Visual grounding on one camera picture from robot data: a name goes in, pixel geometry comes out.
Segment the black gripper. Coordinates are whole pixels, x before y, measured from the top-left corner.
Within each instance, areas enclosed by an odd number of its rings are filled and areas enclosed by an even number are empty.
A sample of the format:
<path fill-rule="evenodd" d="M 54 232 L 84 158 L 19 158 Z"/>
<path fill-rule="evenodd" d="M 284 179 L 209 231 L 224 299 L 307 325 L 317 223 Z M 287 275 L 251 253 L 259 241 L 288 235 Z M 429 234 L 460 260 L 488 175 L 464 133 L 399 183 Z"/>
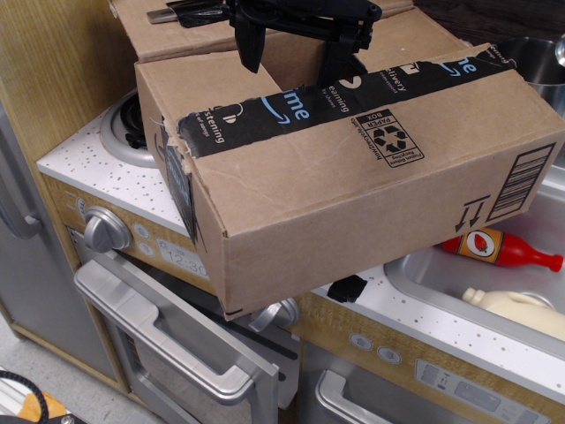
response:
<path fill-rule="evenodd" d="M 380 7 L 372 1 L 225 1 L 242 65 L 257 73 L 268 29 L 326 41 L 318 87 L 356 76 L 353 51 L 368 47 Z"/>

